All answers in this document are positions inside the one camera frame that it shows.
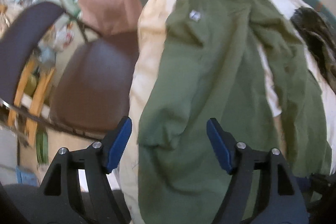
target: brown chair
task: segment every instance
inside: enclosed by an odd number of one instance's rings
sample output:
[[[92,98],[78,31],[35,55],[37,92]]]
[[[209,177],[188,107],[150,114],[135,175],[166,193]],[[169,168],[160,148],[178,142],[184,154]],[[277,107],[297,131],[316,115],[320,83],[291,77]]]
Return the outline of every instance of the brown chair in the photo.
[[[78,47],[56,87],[50,121],[14,103],[21,73],[44,33],[63,14],[63,8],[43,2],[27,8],[0,40],[0,98],[12,110],[58,131],[89,139],[103,138],[129,111],[129,91],[138,59],[137,32],[100,37],[89,42],[76,20],[85,44]],[[29,136],[33,145],[35,136]]]

